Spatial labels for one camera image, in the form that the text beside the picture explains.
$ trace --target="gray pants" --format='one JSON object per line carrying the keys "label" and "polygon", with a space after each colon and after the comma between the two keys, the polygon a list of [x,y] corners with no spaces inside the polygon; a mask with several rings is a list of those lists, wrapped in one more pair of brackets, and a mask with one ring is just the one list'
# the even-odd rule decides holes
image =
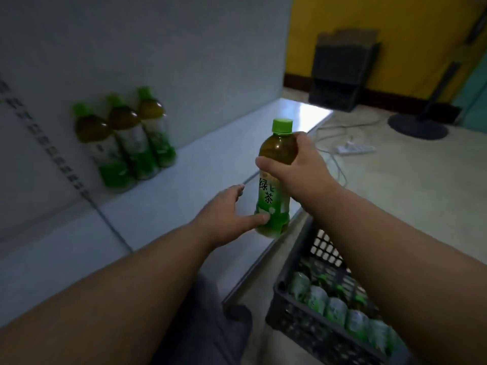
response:
{"label": "gray pants", "polygon": [[151,365],[237,365],[251,328],[251,317],[237,321],[223,313],[215,283],[199,275]]}

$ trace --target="forearm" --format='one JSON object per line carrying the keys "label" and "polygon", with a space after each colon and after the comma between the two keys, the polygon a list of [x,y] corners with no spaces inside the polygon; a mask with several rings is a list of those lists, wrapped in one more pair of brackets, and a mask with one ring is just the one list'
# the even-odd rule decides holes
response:
{"label": "forearm", "polygon": [[311,209],[352,274],[413,350],[444,363],[483,353],[487,269],[482,263],[342,187],[323,194]]}
{"label": "forearm", "polygon": [[0,331],[0,363],[148,363],[209,254],[192,225],[53,296]]}

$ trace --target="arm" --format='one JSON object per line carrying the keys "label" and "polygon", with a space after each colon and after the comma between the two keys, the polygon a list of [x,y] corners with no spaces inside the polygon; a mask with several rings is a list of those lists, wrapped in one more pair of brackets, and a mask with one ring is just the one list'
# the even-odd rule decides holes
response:
{"label": "arm", "polygon": [[1,329],[0,363],[149,363],[210,252],[267,221],[235,215],[243,189],[222,191],[191,223]]}
{"label": "arm", "polygon": [[480,363],[487,351],[487,267],[341,187],[313,142],[284,165],[257,158],[327,231],[353,275],[425,363]]}

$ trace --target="white wall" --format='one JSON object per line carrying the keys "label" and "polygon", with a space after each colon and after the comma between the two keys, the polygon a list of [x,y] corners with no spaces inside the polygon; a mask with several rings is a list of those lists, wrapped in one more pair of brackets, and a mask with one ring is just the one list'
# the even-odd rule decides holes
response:
{"label": "white wall", "polygon": [[[72,131],[73,102],[106,115],[107,93],[135,104],[135,88],[150,85],[174,143],[190,143],[280,95],[290,7],[291,0],[2,0],[0,74],[84,183],[100,190]],[[15,120],[0,109],[0,213],[8,215],[0,239],[76,198]]]}

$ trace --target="dark baseboard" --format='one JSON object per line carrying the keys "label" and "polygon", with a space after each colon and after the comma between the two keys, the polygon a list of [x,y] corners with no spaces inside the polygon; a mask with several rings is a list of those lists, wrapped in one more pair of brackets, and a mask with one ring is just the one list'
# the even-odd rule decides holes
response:
{"label": "dark baseboard", "polygon": [[[309,92],[313,79],[296,74],[284,74],[284,87]],[[416,97],[402,96],[395,93],[387,93],[364,89],[359,99],[359,104],[373,106],[403,114],[417,115],[424,109],[427,101]],[[436,103],[431,107],[428,117],[436,122],[452,124],[461,109],[446,103]]]}

